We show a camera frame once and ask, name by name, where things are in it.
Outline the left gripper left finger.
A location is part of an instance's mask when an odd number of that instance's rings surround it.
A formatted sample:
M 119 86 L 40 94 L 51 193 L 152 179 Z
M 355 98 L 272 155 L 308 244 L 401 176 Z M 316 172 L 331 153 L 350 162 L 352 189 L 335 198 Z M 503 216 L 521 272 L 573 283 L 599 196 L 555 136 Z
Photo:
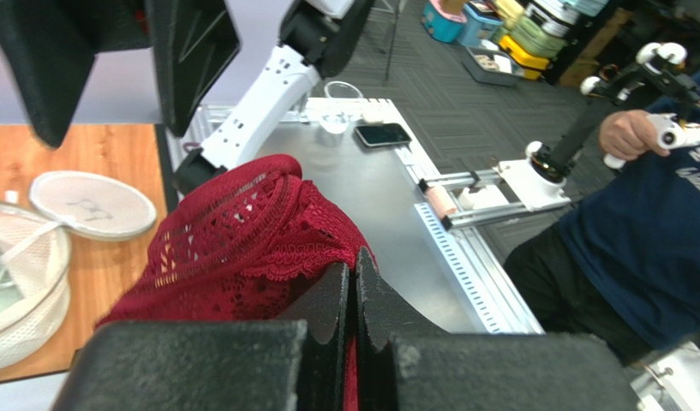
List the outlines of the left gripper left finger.
M 350 271 L 274 320 L 120 321 L 80 351 L 55 410 L 339 410 Z

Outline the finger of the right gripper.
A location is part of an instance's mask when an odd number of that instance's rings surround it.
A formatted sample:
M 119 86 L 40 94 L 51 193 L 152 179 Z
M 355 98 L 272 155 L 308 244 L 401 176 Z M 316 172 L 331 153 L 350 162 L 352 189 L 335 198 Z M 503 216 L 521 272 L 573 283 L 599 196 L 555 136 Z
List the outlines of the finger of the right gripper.
M 163 123 L 183 137 L 241 42 L 224 0 L 152 0 L 145 6 Z
M 148 46 L 142 1 L 0 1 L 0 48 L 50 148 L 62 145 L 96 56 Z

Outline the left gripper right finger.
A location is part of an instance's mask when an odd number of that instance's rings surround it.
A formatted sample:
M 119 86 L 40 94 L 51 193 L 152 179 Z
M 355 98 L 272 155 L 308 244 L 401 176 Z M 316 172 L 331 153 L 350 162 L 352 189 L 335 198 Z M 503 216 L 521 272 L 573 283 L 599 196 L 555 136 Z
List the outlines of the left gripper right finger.
M 452 334 L 356 259 L 360 410 L 636 410 L 614 355 L 570 334 Z

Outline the dark red bra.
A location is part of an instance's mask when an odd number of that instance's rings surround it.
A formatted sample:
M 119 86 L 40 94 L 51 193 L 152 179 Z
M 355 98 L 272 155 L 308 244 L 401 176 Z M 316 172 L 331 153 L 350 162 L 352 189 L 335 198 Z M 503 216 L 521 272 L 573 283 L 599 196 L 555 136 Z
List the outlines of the dark red bra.
M 197 188 L 160 225 L 140 277 L 99 321 L 275 319 L 334 264 L 371 248 L 292 156 L 241 165 Z

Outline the white mesh laundry bag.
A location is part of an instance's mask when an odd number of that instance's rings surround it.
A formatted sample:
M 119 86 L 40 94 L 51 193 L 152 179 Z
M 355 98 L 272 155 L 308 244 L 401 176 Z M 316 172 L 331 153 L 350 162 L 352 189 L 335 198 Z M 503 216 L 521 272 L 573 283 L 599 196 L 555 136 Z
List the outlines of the white mesh laundry bag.
M 61 327 L 70 303 L 72 235 L 129 241 L 157 221 L 145 194 L 116 179 L 53 170 L 29 186 L 29 208 L 0 201 L 0 247 L 25 298 L 0 313 L 0 369 L 40 349 Z

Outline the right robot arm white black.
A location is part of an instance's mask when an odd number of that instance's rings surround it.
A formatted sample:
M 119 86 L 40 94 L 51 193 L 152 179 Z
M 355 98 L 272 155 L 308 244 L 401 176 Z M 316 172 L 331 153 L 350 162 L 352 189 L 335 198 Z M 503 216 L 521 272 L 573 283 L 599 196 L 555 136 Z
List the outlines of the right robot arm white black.
M 180 164 L 176 188 L 188 194 L 251 161 L 302 97 L 344 70 L 372 7 L 293 2 L 265 67 Z M 240 47 L 223 1 L 0 1 L 0 48 L 34 133 L 53 149 L 65 139 L 99 53 L 152 51 L 165 126 L 182 137 Z

